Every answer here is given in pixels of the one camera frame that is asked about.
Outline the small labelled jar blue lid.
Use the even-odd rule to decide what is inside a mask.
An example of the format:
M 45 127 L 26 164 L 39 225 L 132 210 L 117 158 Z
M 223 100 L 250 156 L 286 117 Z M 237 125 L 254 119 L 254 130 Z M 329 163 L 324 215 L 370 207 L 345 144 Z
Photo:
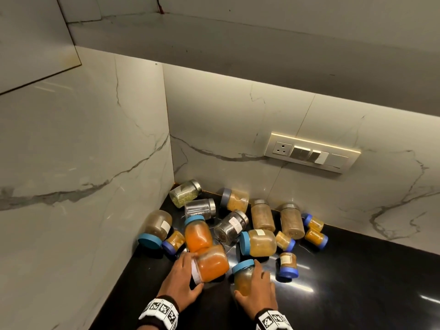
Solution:
M 279 256 L 279 262 L 279 277 L 287 279 L 294 279 L 299 277 L 299 271 L 297 268 L 297 257 L 295 254 L 283 252 Z

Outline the brown-filled glass jar steel lid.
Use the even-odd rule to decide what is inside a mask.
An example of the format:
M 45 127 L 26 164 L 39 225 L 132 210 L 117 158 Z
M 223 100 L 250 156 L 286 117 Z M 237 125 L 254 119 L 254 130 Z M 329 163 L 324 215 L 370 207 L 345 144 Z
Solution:
M 280 207 L 281 231 L 284 235 L 299 240 L 304 238 L 305 229 L 300 208 L 294 203 L 285 203 Z
M 269 204 L 263 199 L 254 199 L 251 204 L 253 229 L 275 232 L 275 222 Z

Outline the orange-filled jar blue lid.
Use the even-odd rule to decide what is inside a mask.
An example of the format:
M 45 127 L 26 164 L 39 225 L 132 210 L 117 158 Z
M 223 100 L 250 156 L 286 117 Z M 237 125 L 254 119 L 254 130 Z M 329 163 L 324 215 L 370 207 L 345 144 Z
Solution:
M 184 224 L 184 236 L 188 252 L 195 253 L 213 246 L 212 234 L 204 216 L 190 216 Z

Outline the small yellow jar blue lid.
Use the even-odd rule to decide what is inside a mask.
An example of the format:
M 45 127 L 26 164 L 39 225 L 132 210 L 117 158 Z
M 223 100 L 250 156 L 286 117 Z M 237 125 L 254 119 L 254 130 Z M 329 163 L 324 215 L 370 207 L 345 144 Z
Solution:
M 323 250 L 328 242 L 328 237 L 313 228 L 309 228 L 305 233 L 305 240 L 313 244 L 319 250 Z
M 284 234 L 282 231 L 278 231 L 276 237 L 276 243 L 279 249 L 284 253 L 292 253 L 296 241 L 290 236 Z
M 301 214 L 303 225 L 306 228 L 316 230 L 317 232 L 321 232 L 324 227 L 324 222 L 317 219 L 315 216 L 313 216 L 310 213 L 302 213 Z
M 174 230 L 173 233 L 166 240 L 162 242 L 162 249 L 170 256 L 177 254 L 179 249 L 185 244 L 186 239 L 184 235 L 178 231 Z

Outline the person's left hand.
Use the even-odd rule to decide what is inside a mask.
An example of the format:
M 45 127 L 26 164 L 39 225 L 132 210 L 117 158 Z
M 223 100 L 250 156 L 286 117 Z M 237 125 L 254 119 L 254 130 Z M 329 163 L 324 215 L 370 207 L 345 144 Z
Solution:
M 189 299 L 191 276 L 191 261 L 194 253 L 182 253 L 173 264 L 171 271 L 163 281 L 157 296 L 171 296 L 179 306 L 179 312 L 184 311 L 196 299 Z

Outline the grey overhead cabinet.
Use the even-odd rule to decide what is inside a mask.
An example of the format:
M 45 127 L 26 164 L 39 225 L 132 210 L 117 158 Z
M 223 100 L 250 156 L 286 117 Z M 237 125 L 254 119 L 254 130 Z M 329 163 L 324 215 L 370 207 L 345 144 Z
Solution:
M 440 0 L 0 0 L 0 94 L 79 47 L 440 116 Z

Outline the green-filled glass jar steel lid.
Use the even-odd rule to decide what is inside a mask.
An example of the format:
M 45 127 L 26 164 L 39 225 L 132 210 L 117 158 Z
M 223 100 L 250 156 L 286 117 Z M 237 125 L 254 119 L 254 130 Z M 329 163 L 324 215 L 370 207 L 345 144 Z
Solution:
M 201 191 L 200 183 L 195 179 L 191 179 L 172 189 L 169 192 L 169 196 L 173 204 L 180 209 L 184 207 L 186 203 L 195 200 Z

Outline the wall switch and socket panel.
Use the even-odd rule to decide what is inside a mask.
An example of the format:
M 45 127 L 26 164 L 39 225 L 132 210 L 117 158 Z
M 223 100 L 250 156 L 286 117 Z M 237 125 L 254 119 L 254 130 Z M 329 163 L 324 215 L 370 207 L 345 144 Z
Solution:
M 278 133 L 271 133 L 264 156 L 344 174 L 361 152 Z

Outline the yellow-filled jar grey-blue lid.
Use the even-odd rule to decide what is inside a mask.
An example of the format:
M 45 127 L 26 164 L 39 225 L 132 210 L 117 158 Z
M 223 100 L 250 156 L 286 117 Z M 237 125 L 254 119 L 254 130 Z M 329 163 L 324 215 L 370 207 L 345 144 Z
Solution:
M 220 206 L 231 212 L 241 211 L 245 213 L 248 208 L 250 196 L 247 192 L 223 188 Z

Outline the empty glass jar steel lid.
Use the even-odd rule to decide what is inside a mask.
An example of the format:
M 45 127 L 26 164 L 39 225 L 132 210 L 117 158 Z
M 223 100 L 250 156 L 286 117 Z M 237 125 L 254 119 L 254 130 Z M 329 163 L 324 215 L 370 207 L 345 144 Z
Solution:
M 217 208 L 214 199 L 197 199 L 187 202 L 184 205 L 185 219 L 191 216 L 200 215 L 205 220 L 209 220 L 216 217 Z

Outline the left wristband with marker tags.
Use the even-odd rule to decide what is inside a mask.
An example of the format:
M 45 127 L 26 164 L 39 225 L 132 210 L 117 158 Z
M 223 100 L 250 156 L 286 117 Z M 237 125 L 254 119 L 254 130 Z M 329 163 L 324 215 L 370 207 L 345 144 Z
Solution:
M 179 318 L 179 306 L 168 295 L 151 300 L 138 318 L 137 327 L 154 326 L 158 330 L 176 330 Z

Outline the large labelled jar blue lid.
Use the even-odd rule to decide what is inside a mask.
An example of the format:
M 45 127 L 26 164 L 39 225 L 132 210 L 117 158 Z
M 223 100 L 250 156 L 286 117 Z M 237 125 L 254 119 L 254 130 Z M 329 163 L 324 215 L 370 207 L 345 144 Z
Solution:
M 148 214 L 144 232 L 138 236 L 138 243 L 148 249 L 161 249 L 173 224 L 172 216 L 163 210 L 154 210 Z

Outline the person's right hand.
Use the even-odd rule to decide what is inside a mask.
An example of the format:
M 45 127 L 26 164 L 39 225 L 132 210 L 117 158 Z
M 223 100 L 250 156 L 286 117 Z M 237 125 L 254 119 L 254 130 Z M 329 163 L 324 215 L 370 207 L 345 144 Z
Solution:
M 262 309 L 278 310 L 275 284 L 271 281 L 270 272 L 263 271 L 263 267 L 258 260 L 255 260 L 248 305 L 242 308 L 251 320 L 254 320 L 256 314 Z

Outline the large yellow-filled jar blue lid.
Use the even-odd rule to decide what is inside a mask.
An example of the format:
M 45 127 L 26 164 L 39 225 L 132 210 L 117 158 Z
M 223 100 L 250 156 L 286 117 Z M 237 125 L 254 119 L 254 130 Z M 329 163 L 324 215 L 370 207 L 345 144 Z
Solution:
M 239 234 L 241 254 L 251 257 L 269 257 L 276 253 L 277 242 L 272 231 L 252 229 Z

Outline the right wristband with marker tags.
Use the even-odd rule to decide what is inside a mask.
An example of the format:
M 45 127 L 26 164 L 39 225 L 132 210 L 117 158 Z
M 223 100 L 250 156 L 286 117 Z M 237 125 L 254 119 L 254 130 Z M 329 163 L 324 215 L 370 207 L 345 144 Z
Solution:
M 293 330 L 286 316 L 270 308 L 259 311 L 254 318 L 254 322 L 256 330 Z

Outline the labelled glass jar steel lid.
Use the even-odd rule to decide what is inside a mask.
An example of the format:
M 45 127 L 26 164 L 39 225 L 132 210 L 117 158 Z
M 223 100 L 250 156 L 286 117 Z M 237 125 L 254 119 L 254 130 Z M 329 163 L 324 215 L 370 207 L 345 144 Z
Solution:
M 231 245 L 249 224 L 247 215 L 240 210 L 230 212 L 214 228 L 215 238 L 223 244 Z

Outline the amber-filled jar blue lid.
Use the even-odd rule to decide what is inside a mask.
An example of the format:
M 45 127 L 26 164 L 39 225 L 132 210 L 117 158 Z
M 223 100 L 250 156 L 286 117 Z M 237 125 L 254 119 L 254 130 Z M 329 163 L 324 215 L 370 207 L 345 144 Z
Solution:
M 232 274 L 234 277 L 234 289 L 239 291 L 240 294 L 243 296 L 248 296 L 250 294 L 254 269 L 254 259 L 241 261 L 232 268 Z

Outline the wristband with marker tags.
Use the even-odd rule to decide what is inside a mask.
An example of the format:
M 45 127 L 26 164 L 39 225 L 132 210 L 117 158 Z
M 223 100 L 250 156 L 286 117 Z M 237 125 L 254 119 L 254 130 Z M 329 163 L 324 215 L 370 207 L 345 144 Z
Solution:
M 158 330 L 176 330 L 179 318 L 179 306 L 168 295 L 151 300 L 138 318 L 137 327 L 154 326 Z
M 259 311 L 254 318 L 254 322 L 256 330 L 293 330 L 286 316 L 270 308 Z

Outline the orange-filled jar white lid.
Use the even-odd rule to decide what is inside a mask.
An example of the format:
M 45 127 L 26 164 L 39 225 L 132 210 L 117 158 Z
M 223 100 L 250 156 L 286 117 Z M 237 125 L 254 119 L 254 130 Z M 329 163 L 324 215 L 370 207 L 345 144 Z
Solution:
M 229 270 L 223 245 L 217 244 L 198 250 L 191 261 L 191 276 L 195 285 L 209 283 Z

